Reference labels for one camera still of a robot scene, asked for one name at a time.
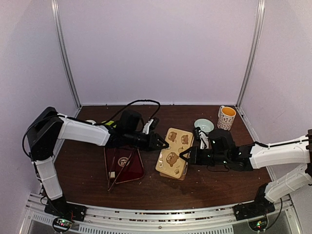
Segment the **bear printed tin lid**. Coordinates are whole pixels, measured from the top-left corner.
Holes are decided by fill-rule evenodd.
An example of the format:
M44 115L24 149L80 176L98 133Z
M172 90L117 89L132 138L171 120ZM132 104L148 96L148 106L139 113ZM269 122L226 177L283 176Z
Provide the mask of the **bear printed tin lid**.
M169 128L165 140L169 143L169 147L161 150L156 170L163 177L184 180L188 164L179 157L179 154L193 145L194 135L192 132Z

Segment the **metal tongs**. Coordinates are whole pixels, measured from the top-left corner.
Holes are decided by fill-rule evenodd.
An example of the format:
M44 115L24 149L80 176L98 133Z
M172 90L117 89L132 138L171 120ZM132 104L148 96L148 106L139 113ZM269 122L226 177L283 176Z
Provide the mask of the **metal tongs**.
M113 189L116 183L130 182L139 178L139 173L135 168L136 155L137 149L104 149L108 192ZM115 172L115 178L109 178L110 172Z

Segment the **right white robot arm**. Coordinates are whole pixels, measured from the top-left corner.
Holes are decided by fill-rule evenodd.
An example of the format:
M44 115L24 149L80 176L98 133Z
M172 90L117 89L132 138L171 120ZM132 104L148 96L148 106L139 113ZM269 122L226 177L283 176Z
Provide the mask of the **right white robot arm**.
M208 133L210 148L190 147L179 157L192 165L223 165L233 171L248 172L261 168L297 165L292 171L259 187L248 206L254 215L268 210L283 196L312 183L312 132L288 141L264 144L255 141L236 146L230 131Z

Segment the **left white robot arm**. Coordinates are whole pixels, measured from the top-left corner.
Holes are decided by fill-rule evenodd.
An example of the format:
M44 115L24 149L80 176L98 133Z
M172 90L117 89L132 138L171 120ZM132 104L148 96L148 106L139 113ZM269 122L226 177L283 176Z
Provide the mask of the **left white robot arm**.
M138 131L141 114L124 110L117 121L101 123L79 120L58 113L55 108L46 108L30 125L25 133L30 153L29 157L36 168L47 197L52 200L51 208L59 216L70 212L70 205L62 200L63 192L55 170L53 156L58 140L74 140L91 143L105 148L132 146L142 151L157 151L168 148L163 137L154 132L159 120L151 118Z

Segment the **pale blue ceramic bowl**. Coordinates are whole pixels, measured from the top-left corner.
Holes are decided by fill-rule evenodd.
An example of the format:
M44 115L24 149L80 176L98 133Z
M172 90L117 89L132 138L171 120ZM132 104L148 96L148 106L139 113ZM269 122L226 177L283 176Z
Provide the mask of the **pale blue ceramic bowl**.
M199 127L204 133L209 133L215 128L214 124L210 120L204 118L197 119L194 122L194 127Z

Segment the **red lacquer tray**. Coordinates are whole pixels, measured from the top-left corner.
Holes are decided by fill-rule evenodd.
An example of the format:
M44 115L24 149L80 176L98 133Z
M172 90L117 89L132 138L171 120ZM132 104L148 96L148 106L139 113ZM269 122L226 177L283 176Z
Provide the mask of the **red lacquer tray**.
M109 184L135 181L145 175L140 152L136 148L105 148L104 161Z

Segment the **lime green bowl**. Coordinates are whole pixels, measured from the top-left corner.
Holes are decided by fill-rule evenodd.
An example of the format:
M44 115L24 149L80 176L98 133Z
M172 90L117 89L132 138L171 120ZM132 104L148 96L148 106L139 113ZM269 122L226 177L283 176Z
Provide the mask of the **lime green bowl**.
M110 127L116 127L117 123L113 120L110 120L110 121L103 121L100 123L100 125L103 125L103 126L110 126Z

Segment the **white and navy bowl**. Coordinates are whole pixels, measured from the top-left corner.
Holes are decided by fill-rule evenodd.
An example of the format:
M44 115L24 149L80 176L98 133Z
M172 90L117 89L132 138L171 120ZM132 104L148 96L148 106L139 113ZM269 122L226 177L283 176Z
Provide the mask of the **white and navy bowl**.
M89 123L91 123L91 124L93 124L93 125L95 125L95 124L96 124L96 122L95 122L94 120L91 120L91 119L86 120L86 122L89 122Z

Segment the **circuit board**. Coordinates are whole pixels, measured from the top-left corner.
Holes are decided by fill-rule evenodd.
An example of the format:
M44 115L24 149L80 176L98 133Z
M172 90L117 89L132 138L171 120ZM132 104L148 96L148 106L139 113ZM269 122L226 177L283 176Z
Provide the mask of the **circuit board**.
M255 232L261 232L267 228L268 221L264 220L264 219L253 220L253 221L248 222L248 225L249 225L251 230L253 230Z
M62 217L57 217L52 222L52 227L56 232L66 232L72 226L72 221L69 221Z

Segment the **left circuit board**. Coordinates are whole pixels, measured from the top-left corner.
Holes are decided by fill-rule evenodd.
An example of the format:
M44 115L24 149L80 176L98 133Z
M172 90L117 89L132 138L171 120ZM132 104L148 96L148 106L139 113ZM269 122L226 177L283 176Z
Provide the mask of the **left circuit board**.
M72 226L72 221L69 221L62 217L57 217L52 222L52 227L56 232L66 232Z

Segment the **front aluminium rail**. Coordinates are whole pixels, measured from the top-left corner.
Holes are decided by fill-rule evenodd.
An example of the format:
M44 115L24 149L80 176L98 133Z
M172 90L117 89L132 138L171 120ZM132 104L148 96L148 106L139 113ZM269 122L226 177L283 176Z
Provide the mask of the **front aluminium rail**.
M18 234L56 234L55 216L44 212L46 198L31 193ZM275 203L275 212L253 219L237 220L234 205L186 210L127 210L83 205L84 220L74 221L65 234L303 234L289 195ZM271 228L257 232L250 225L268 218Z

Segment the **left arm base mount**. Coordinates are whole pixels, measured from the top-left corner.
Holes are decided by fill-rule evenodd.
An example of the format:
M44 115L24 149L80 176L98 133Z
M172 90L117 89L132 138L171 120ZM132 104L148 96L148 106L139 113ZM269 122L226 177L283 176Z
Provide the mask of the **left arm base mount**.
M70 221L81 221L85 219L86 207L68 203L65 196L55 200L48 199L44 209L45 213L63 217Z

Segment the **right aluminium frame post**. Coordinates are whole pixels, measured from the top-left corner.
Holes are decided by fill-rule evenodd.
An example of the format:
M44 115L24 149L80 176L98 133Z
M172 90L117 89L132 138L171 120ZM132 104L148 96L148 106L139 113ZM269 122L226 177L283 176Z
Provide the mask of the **right aluminium frame post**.
M258 7L256 11L256 18L255 18L255 26L254 26L254 31L253 31L253 39L251 43L246 70L244 73L243 82L242 82L240 93L236 102L237 109L239 109L242 106L243 98L247 91L247 86L248 86L248 83L252 74L252 69L254 66L255 58L256 58L256 52L259 46L261 33L263 29L263 23L264 23L264 18L265 18L265 3L266 3L265 0L258 1Z

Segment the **aluminium frame post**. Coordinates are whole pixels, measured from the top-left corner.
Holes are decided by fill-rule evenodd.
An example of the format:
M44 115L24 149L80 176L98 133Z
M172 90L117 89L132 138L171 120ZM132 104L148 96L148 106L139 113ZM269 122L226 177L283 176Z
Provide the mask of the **aluminium frame post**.
M239 109L242 106L243 98L247 91L247 86L248 86L248 83L252 74L252 69L254 66L255 58L256 58L256 52L259 46L261 33L263 29L263 23L264 23L264 18L265 18L265 3L266 3L265 0L258 1L258 7L256 11L256 18L255 18L255 26L254 26L254 31L253 31L253 39L251 43L246 70L244 73L243 82L242 82L240 93L236 102L237 109Z
M81 108L81 102L78 97L78 92L75 86L75 82L73 79L69 58L66 50L65 40L64 40L64 34L62 30L61 25L61 17L60 17L60 11L59 11L59 1L58 0L51 0L51 8L52 8L52 14L55 22L55 28L56 28L56 35L58 39L59 49L60 49L60 56L61 61L64 67L65 75L68 81L69 89L71 92L71 95L73 97L74 103L76 108Z

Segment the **left aluminium frame post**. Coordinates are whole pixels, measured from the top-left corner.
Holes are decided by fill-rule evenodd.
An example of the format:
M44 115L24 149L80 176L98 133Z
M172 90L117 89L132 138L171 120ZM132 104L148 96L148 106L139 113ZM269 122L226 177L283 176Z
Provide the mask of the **left aluminium frame post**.
M64 40L64 34L62 30L61 25L61 17L60 17L60 11L59 11L59 1L58 0L51 0L51 8L52 8L52 14L55 22L55 28L56 28L56 35L58 39L59 49L60 49L60 56L61 61L64 67L65 75L68 81L69 89L71 92L71 95L73 97L74 103L76 108L81 108L81 102L78 97L78 92L75 86L75 82L73 79L69 58L66 50L65 40Z

